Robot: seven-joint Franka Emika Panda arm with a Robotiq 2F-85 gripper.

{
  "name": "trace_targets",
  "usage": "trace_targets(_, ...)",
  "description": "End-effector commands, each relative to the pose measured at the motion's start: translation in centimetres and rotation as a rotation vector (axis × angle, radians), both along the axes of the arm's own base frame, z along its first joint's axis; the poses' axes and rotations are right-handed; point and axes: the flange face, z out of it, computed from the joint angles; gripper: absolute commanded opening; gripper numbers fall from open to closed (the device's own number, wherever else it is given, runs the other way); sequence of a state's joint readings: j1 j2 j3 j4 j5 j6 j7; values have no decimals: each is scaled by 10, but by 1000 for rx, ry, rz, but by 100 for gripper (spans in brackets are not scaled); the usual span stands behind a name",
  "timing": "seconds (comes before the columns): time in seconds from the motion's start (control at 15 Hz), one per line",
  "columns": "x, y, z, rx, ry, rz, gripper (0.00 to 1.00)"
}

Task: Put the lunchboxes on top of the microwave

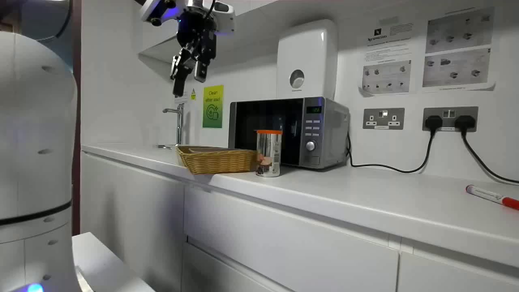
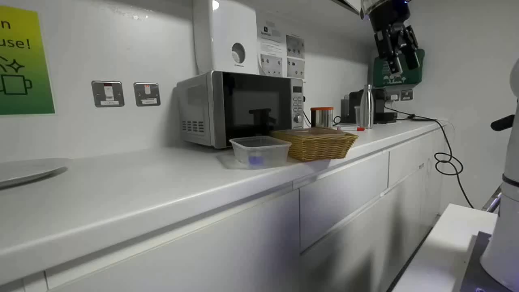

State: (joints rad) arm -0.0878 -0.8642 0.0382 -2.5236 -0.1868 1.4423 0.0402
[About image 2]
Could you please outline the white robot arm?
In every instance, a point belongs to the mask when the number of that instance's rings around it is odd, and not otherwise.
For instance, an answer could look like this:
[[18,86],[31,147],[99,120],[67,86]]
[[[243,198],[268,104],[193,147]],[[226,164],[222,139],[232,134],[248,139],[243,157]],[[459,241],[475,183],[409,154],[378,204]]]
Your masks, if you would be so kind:
[[[389,65],[393,74],[406,66],[422,66],[414,29],[406,24],[410,16],[409,0],[362,0],[360,14],[368,16],[375,31],[378,55]],[[514,115],[492,123],[495,131],[511,130],[506,165],[501,180],[500,214],[480,264],[496,282],[519,292],[519,105]]]

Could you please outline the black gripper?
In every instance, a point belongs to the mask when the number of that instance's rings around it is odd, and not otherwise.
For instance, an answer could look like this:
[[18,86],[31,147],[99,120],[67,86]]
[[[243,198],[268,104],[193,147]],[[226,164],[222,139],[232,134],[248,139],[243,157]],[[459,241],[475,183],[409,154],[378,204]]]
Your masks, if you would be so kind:
[[406,24],[409,16],[409,0],[380,0],[370,9],[378,57],[388,61],[393,74],[402,71],[399,55],[404,55],[409,69],[420,66],[415,32]]

